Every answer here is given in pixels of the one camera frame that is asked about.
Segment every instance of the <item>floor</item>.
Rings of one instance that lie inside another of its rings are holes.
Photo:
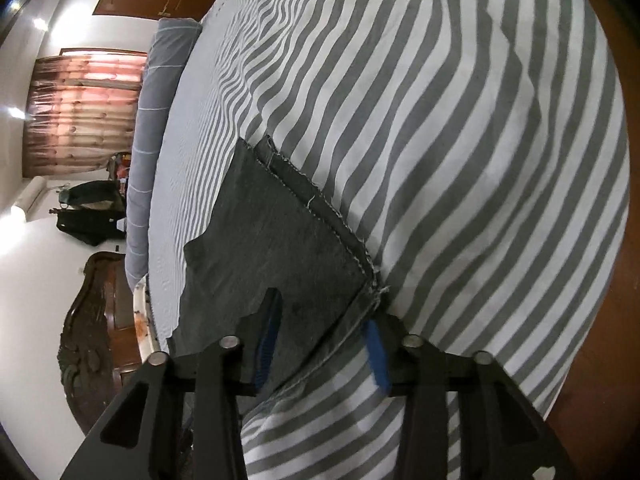
[[[607,0],[590,0],[618,67],[626,103],[630,208],[609,292],[549,423],[585,480],[640,478],[640,43]],[[610,470],[622,467],[629,476]],[[629,468],[636,468],[632,474]]]

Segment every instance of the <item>black bracket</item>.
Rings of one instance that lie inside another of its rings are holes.
[[[264,384],[281,316],[280,293],[269,289],[235,335],[200,354],[149,356],[92,427],[62,480],[178,478],[187,392],[195,392],[194,480],[246,480],[236,397],[255,396]],[[380,387],[407,397],[396,480],[447,478],[451,391],[460,403],[463,479],[577,479],[556,436],[490,354],[441,352],[388,314],[370,320],[365,335]]]
[[[447,477],[447,392],[458,393],[463,479],[578,478],[554,432],[488,352],[447,354],[384,313],[369,321],[366,339],[378,384],[407,397],[395,480]]]

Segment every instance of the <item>pillow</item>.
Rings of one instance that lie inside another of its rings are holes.
[[[180,76],[202,26],[191,18],[161,18],[146,59],[133,133],[127,189],[125,271],[133,290],[148,269],[148,228],[156,163]]]

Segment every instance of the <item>blue gripper pad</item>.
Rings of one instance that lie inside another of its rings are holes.
[[[260,339],[254,355],[254,386],[260,391],[269,378],[273,351],[282,320],[282,296],[276,288],[269,288],[263,300],[260,320]]]
[[[373,371],[378,387],[385,395],[388,395],[391,392],[391,379],[388,374],[388,359],[382,345],[382,339],[380,339],[378,324],[371,319],[363,325],[362,331],[369,355],[369,367]]]

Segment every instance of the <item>ceiling light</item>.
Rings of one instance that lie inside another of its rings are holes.
[[[20,108],[16,108],[15,106],[12,106],[11,108],[9,108],[8,111],[9,111],[9,115],[11,115],[11,117],[15,119],[24,120],[26,117],[24,112],[20,110]]]
[[[49,30],[49,27],[47,27],[47,23],[42,18],[35,18],[33,20],[33,26],[38,30],[44,30],[45,32]]]

